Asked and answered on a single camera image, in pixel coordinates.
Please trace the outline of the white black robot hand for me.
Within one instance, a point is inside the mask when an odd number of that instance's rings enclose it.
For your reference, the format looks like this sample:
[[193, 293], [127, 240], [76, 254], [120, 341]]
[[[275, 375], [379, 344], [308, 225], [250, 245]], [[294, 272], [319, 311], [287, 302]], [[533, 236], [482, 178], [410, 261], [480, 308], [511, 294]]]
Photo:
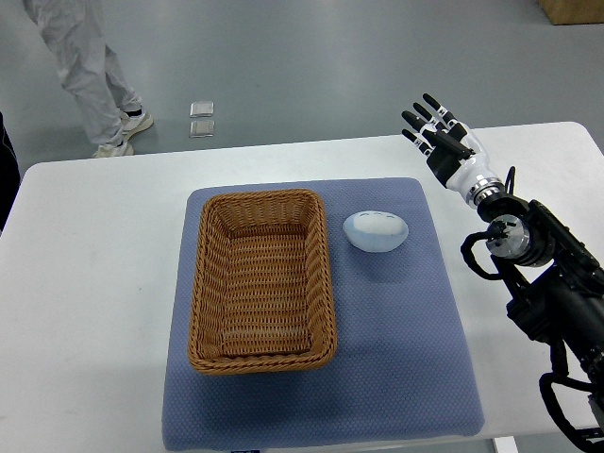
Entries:
[[488, 197], [504, 192], [501, 178], [489, 168], [489, 156], [476, 134], [428, 93], [402, 118], [402, 130], [426, 158], [428, 169], [445, 188], [458, 193], [473, 209]]

